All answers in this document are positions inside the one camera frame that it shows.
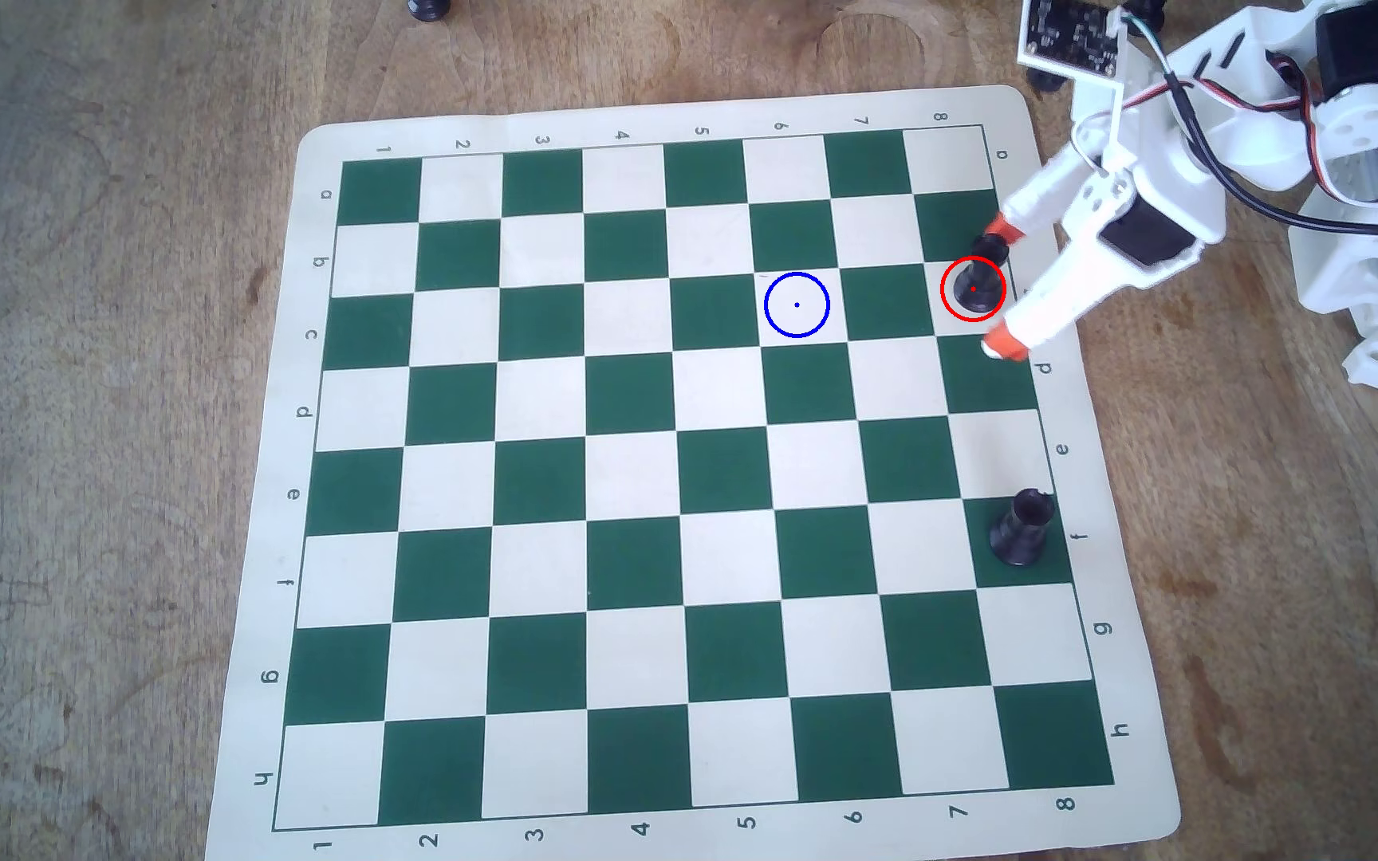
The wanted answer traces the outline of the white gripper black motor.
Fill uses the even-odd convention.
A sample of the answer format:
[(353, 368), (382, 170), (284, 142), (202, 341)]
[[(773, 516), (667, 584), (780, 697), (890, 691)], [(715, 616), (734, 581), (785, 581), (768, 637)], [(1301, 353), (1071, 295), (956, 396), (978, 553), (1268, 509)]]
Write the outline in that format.
[(1135, 92), (1078, 83), (1073, 141), (1100, 168), (1045, 165), (983, 230), (983, 247), (1007, 248), (1069, 212), (1069, 244), (983, 338), (992, 360), (1027, 360), (1111, 293), (1155, 287), (1224, 238), (1224, 187), (1191, 153), (1167, 90), (1142, 103)]

